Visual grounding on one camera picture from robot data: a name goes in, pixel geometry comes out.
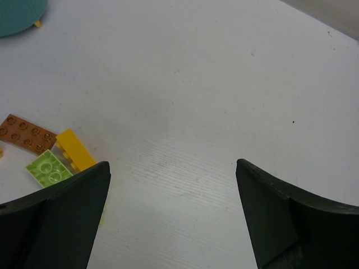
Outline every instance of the green stud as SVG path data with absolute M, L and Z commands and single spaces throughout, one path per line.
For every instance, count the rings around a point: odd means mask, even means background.
M 71 172 L 49 150 L 27 165 L 26 170 L 44 188 L 72 176 Z

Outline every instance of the table surface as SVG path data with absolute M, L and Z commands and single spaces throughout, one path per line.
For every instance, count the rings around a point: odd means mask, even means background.
M 49 0 L 42 23 L 0 39 L 0 118 L 110 162 L 88 268 L 256 268 L 239 158 L 359 205 L 356 41 L 277 0 Z M 0 203 L 39 190 L 0 145 Z

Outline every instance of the blue-green bowl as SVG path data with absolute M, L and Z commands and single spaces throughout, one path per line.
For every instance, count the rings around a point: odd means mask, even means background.
M 47 0 L 0 0 L 0 36 L 21 32 L 38 21 Z

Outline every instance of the white surface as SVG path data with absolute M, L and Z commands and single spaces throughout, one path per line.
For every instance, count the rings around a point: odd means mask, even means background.
M 88 268 L 256 268 L 238 158 L 359 205 L 358 55 L 275 0 L 50 0 L 0 40 L 0 118 L 73 128 L 110 162 Z M 0 203 L 37 191 L 34 155 L 1 146 Z

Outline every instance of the brown lego brick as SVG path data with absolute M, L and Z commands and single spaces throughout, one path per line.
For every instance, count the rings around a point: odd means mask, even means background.
M 0 126 L 0 140 L 40 155 L 53 147 L 56 134 L 10 114 Z

